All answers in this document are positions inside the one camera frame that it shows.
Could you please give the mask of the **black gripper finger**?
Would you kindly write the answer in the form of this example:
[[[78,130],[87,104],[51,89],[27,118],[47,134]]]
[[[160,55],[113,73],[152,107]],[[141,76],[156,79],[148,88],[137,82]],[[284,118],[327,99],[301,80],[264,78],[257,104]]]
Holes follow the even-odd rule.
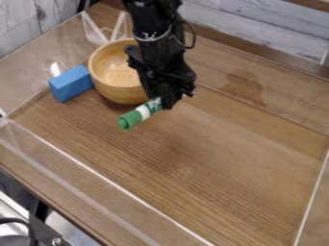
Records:
[[[170,110],[184,96],[192,97],[197,86],[193,82],[174,80],[160,86],[162,109]]]
[[[148,72],[143,72],[142,77],[141,77],[141,82],[142,82],[142,86],[148,94],[148,97],[150,99],[160,97],[161,92],[160,92],[160,82],[158,82],[157,76],[149,75]]]

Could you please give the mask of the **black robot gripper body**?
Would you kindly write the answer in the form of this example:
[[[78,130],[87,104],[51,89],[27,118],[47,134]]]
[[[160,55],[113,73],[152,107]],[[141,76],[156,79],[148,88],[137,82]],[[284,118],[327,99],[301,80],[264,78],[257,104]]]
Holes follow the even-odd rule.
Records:
[[[197,74],[185,61],[185,51],[196,41],[186,44],[185,32],[134,33],[134,39],[137,44],[127,45],[125,52],[142,85],[194,86]]]

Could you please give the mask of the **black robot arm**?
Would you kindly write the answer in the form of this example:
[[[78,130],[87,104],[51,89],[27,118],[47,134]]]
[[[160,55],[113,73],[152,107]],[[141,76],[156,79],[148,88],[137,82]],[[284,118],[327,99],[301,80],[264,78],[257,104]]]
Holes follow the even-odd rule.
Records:
[[[184,96],[192,97],[197,74],[185,61],[185,51],[197,42],[185,42],[189,23],[181,16],[182,0],[123,0],[133,21],[137,45],[127,45],[127,64],[138,72],[149,99],[160,98],[164,110],[170,110]]]

